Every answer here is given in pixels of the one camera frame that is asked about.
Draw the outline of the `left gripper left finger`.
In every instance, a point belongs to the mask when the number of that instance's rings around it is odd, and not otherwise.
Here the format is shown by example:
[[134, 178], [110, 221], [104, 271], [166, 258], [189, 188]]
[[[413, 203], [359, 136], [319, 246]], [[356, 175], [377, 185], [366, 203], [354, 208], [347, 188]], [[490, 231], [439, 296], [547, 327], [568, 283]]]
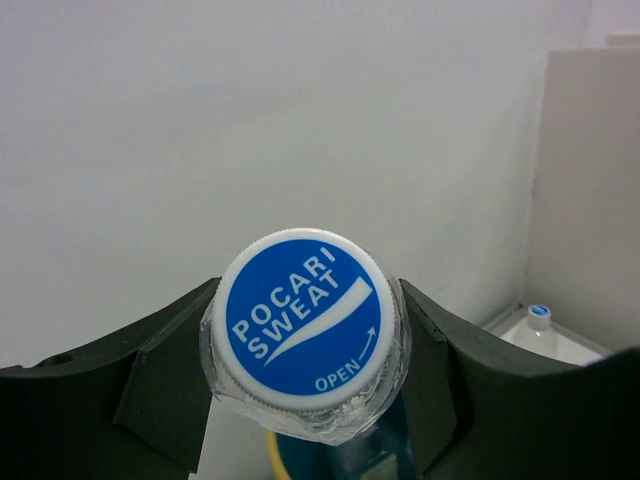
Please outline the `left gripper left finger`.
[[1, 371], [4, 479], [186, 479], [212, 392], [200, 321], [213, 278], [167, 307], [33, 367]]

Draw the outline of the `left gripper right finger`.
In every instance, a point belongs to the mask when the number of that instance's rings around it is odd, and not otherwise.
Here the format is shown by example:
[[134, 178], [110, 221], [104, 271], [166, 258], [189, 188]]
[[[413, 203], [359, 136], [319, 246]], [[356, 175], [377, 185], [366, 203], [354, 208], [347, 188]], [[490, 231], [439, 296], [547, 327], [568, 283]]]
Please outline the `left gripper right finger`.
[[422, 479], [635, 479], [639, 351], [586, 366], [516, 347], [402, 286], [402, 388]]

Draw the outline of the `clear bottle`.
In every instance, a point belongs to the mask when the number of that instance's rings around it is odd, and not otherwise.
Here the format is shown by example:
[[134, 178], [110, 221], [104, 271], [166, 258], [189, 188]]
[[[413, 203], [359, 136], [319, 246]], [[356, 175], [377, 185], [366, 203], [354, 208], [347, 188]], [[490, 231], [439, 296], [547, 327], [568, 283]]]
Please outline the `clear bottle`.
[[533, 310], [531, 313], [528, 306], [515, 309], [496, 321], [491, 332], [519, 348], [573, 365], [588, 365], [610, 355], [604, 347], [556, 325], [546, 306], [535, 305]]
[[267, 235], [220, 279], [201, 321], [214, 397], [269, 432], [339, 446], [408, 439], [411, 329], [399, 281], [356, 243], [314, 228]]

